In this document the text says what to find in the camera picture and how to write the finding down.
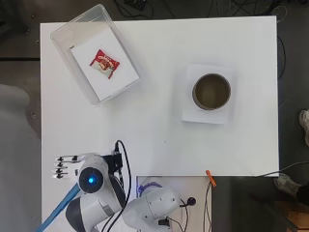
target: white paper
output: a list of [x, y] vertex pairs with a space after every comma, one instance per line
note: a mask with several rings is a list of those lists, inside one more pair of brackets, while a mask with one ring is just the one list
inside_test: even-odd
[[[90, 66], [99, 49], [120, 62], [110, 79]], [[78, 44], [71, 52], [101, 101], [122, 91], [139, 78], [111, 29], [106, 29], [89, 41]]]
[[[231, 97], [221, 108], [204, 110], [197, 106], [192, 98], [192, 90], [200, 77], [207, 73], [218, 73], [224, 76], [231, 85]], [[183, 120], [187, 122], [225, 124], [228, 121], [231, 100], [233, 96], [232, 72], [229, 69], [190, 64], [187, 69], [187, 79], [183, 96]]]

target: gray floor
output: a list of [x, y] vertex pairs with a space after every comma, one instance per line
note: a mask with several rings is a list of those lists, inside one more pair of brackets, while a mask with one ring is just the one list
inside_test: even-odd
[[[150, 0], [154, 6], [154, 19], [171, 18], [162, 0]], [[205, 0], [166, 0], [175, 18], [206, 17], [211, 1]], [[251, 14], [253, 4], [245, 9]], [[262, 13], [271, 1], [259, 0], [256, 13]], [[112, 0], [21, 0], [18, 7], [25, 23], [31, 29], [29, 35], [14, 31], [0, 37], [0, 57], [40, 57], [40, 23], [68, 21], [83, 13], [97, 3], [102, 3], [114, 20], [127, 20], [120, 15]], [[228, 16], [238, 7], [228, 0], [214, 1], [211, 16]], [[278, 36], [283, 40], [287, 53], [287, 67], [278, 81], [279, 92], [279, 149], [280, 166], [285, 167], [296, 161], [309, 160], [309, 148], [304, 143], [303, 133], [297, 122], [297, 113], [302, 108], [309, 108], [309, 5], [297, 2], [285, 4], [288, 14], [278, 23]], [[132, 14], [139, 12], [127, 7]], [[150, 6], [143, 14], [150, 15]], [[237, 16], [247, 16], [243, 10]], [[278, 46], [279, 73], [283, 67], [283, 52]], [[0, 83], [18, 86], [31, 97], [27, 112], [28, 120], [38, 136], [41, 136], [40, 111], [40, 62], [0, 62]], [[287, 171], [301, 184], [309, 182], [308, 166], [299, 166]], [[284, 226], [271, 217], [261, 203], [253, 196], [268, 200], [293, 200], [278, 192], [271, 178], [216, 178], [217, 188], [212, 195], [212, 231], [286, 231]], [[40, 204], [34, 196], [34, 204]]]

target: cup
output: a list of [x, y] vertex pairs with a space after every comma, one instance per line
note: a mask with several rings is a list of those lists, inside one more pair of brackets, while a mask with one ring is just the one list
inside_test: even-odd
[[192, 90], [192, 98], [204, 110], [224, 106], [231, 97], [229, 81], [220, 74], [209, 73], [198, 79]]

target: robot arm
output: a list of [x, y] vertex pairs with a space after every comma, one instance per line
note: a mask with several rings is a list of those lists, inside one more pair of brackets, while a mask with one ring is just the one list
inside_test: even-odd
[[[97, 232], [96, 226], [99, 223], [120, 211], [125, 223], [139, 232], [171, 232], [170, 227], [158, 225], [158, 220], [165, 219], [180, 207], [179, 195], [170, 187], [154, 183], [154, 186], [143, 191], [141, 197], [127, 203], [129, 195], [126, 197], [123, 184], [114, 176], [118, 171], [122, 180], [123, 163], [118, 142], [123, 145], [117, 141], [112, 156], [87, 154], [56, 159], [58, 163], [53, 176], [57, 179], [77, 178], [78, 185], [74, 186], [70, 197], [65, 197], [65, 202], [59, 204], [56, 212], [37, 231], [42, 232], [70, 201], [66, 217], [77, 232]], [[126, 163], [130, 173], [127, 155]], [[79, 190], [84, 194], [73, 199]]]
[[108, 173], [108, 164], [98, 155], [86, 159], [77, 183], [84, 193], [71, 201], [66, 217], [78, 232], [93, 232], [100, 222], [121, 211], [126, 196], [118, 179]]
[[180, 197], [172, 188], [155, 188], [126, 205], [125, 223], [140, 232], [171, 232], [171, 228], [158, 225], [157, 220], [166, 218], [180, 207]]

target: blue handle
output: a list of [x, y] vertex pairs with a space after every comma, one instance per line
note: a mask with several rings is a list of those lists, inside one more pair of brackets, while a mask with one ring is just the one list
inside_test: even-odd
[[59, 205], [54, 209], [50, 216], [45, 220], [45, 222], [36, 230], [36, 232], [43, 232], [48, 225], [57, 217], [59, 214], [67, 207], [67, 205], [74, 199], [74, 197], [80, 192], [78, 184], [75, 184], [65, 198], [59, 203]]

